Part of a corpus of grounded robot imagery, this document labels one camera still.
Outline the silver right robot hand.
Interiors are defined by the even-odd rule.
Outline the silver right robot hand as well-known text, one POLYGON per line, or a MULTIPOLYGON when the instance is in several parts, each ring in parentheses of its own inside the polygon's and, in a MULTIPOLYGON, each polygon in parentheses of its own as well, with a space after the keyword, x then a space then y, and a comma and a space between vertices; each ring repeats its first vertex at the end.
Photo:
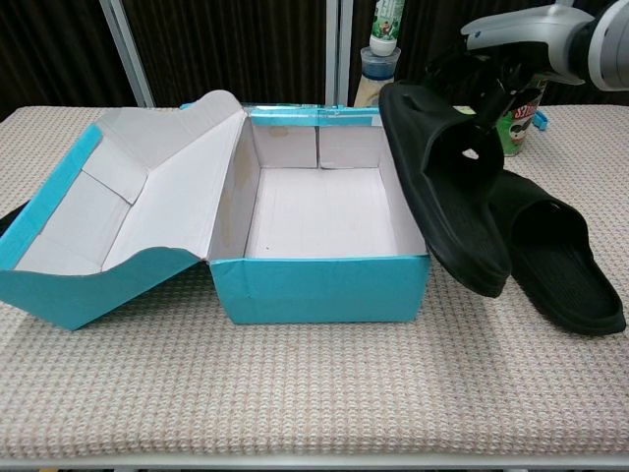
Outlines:
POLYGON ((550 4, 473 20, 461 38, 429 62, 422 84, 444 95, 477 76, 470 106, 475 125, 490 130, 524 102, 539 78, 580 86, 589 78, 578 56, 595 18, 574 7, 550 4))

